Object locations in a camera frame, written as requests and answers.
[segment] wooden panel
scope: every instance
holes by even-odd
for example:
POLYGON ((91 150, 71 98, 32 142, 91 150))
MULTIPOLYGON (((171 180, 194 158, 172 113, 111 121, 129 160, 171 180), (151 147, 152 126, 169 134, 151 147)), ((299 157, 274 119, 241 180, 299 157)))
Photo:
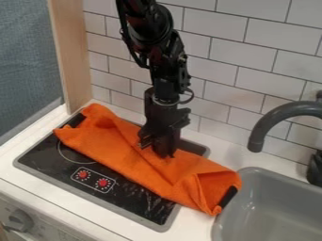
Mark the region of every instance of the wooden panel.
POLYGON ((70 114, 91 99, 82 0, 48 0, 65 102, 70 114))
POLYGON ((6 232, 4 230, 4 227, 2 226, 2 223, 0 223, 0 241, 8 241, 6 232))

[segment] white tile wall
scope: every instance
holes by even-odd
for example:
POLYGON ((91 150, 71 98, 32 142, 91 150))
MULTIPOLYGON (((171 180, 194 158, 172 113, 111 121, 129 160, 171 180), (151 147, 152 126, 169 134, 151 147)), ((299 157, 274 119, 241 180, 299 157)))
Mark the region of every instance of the white tile wall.
POLYGON ((322 90, 322 84, 308 81, 305 86, 301 100, 302 101, 316 101, 316 93, 319 90, 322 90))
POLYGON ((160 3, 179 5, 189 8, 200 8, 205 10, 214 10, 216 0, 161 0, 160 3))
POLYGON ((240 68, 236 85, 240 88, 298 101, 305 81, 274 73, 240 68))
POLYGON ((195 96, 202 98, 205 81, 203 79, 191 78, 191 86, 190 88, 194 91, 195 96))
POLYGON ((184 8, 173 6, 173 5, 168 5, 168 4, 163 4, 170 13, 172 14, 172 18, 174 21, 174 28, 177 30, 182 30, 183 29, 183 19, 184 19, 184 8))
POLYGON ((186 128, 198 132, 199 131, 199 125, 200 125, 201 117, 200 116, 193 115, 193 114, 190 114, 189 115, 189 118, 190 118, 190 124, 186 128))
POLYGON ((181 107, 191 108, 193 114, 212 120, 225 122, 228 119, 229 107, 227 105, 195 98, 189 104, 185 104, 181 107))
POLYGON ((218 0, 217 11, 284 21, 290 0, 218 0))
POLYGON ((279 107, 281 105, 288 104, 288 103, 291 103, 291 101, 266 95, 263 109, 262 109, 262 114, 266 114, 272 109, 275 109, 276 107, 279 107))
POLYGON ((132 95, 135 97, 138 97, 140 99, 144 98, 144 92, 148 88, 150 88, 152 85, 148 85, 142 82, 138 82, 136 80, 131 80, 131 90, 132 90, 132 95))
POLYGON ((110 90, 102 87, 91 86, 93 98, 110 103, 110 90))
POLYGON ((88 32, 103 35, 106 34, 104 16, 85 12, 84 18, 86 30, 88 32))
POLYGON ((322 83, 322 58, 279 51, 274 72, 322 83))
POLYGON ((107 16, 118 16, 115 0, 83 0, 84 11, 107 16))
POLYGON ((311 148, 274 137, 266 137, 263 150, 266 153, 271 153, 306 165, 309 164, 311 155, 316 153, 316 150, 311 148))
POLYGON ((226 123, 201 118, 201 133, 246 146, 250 131, 226 123))
POLYGON ((111 73, 151 84, 149 71, 139 68, 134 62, 110 57, 109 70, 111 73))
POLYGON ((247 18, 187 8, 184 31, 228 40, 242 40, 246 23, 247 18))
POLYGON ((113 37, 116 39, 121 39, 120 29, 121 24, 120 20, 116 18, 106 17, 106 33, 107 36, 113 37))
POLYGON ((89 65, 93 69, 108 72, 108 58, 105 55, 89 52, 89 65))
MULTIPOLYGON (((263 115, 249 112, 247 110, 232 108, 231 114, 228 118, 228 123, 238 127, 242 127, 248 130, 252 130, 257 121, 262 118, 263 115)), ((291 123, 283 121, 277 124, 269 133, 269 136, 286 139, 291 123)))
POLYGON ((253 69, 271 71, 276 53, 275 49, 213 39, 210 58, 253 69))
POLYGON ((91 83, 95 86, 130 94, 130 80, 107 72, 90 71, 91 83))
MULTIPOLYGON (((196 98, 182 106, 192 110, 187 128, 246 145, 268 111, 314 101, 322 89, 320 0, 160 2, 190 55, 196 98)), ((152 81, 121 41, 115 0, 84 0, 84 11, 94 98, 143 113, 152 81)), ((316 118, 284 121, 266 137, 264 152, 307 164, 310 147, 322 148, 321 132, 316 118)))
POLYGON ((287 139, 297 144, 320 148, 322 145, 322 131, 303 125, 293 124, 287 139))
POLYGON ((112 92, 112 104, 117 105, 119 107, 123 107, 129 110, 133 110, 137 113, 144 113, 144 104, 143 100, 138 99, 136 97, 122 94, 119 92, 112 92))
POLYGON ((250 19, 246 42, 313 55, 321 34, 319 29, 250 19))
POLYGON ((189 73, 201 79, 207 79, 226 85, 233 85, 237 67, 208 59, 191 56, 188 60, 189 73))
POLYGON ((90 51, 130 59, 126 45, 121 40, 88 33, 88 45, 90 51))
POLYGON ((204 98, 214 102, 259 112, 262 107, 264 95, 241 88, 207 82, 204 98))
POLYGON ((322 1, 293 0, 288 23, 322 27, 322 1))
POLYGON ((210 37, 197 34, 180 32, 180 36, 185 44, 185 51, 192 56, 208 57, 210 48, 210 37))
POLYGON ((318 49, 317 55, 322 56, 322 43, 321 42, 320 42, 320 48, 318 49))

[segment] toy stove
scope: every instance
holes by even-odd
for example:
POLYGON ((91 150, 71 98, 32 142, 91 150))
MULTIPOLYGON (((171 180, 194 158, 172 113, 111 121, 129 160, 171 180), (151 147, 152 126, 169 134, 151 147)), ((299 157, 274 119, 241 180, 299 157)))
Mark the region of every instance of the toy stove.
MULTIPOLYGON (((76 127, 84 120, 78 114, 65 124, 76 127)), ((182 150, 205 155, 206 149, 182 141, 182 150)), ((50 135, 14 163, 42 180, 127 217, 158 232, 171 226, 180 206, 155 195, 112 169, 78 153, 50 135)))

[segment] gray faucet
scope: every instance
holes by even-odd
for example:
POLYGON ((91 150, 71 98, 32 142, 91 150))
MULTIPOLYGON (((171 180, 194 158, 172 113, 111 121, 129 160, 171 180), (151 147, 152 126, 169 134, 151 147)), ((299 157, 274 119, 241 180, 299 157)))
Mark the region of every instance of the gray faucet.
POLYGON ((322 119, 322 90, 316 94, 316 102, 293 102, 277 107, 264 115, 251 132, 248 149, 260 153, 263 149, 265 136, 275 125, 297 116, 313 116, 322 119))

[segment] orange towel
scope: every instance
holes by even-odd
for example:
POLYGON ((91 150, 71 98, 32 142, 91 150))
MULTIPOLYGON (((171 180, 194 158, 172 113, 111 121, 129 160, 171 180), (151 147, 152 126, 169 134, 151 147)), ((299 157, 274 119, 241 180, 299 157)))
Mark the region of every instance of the orange towel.
POLYGON ((92 104, 82 113, 87 118, 77 128, 56 129, 56 136, 165 199, 214 216, 229 188, 241 187, 236 172, 195 154, 177 151, 175 158, 161 159, 151 148, 142 151, 137 146, 139 127, 104 106, 92 104))

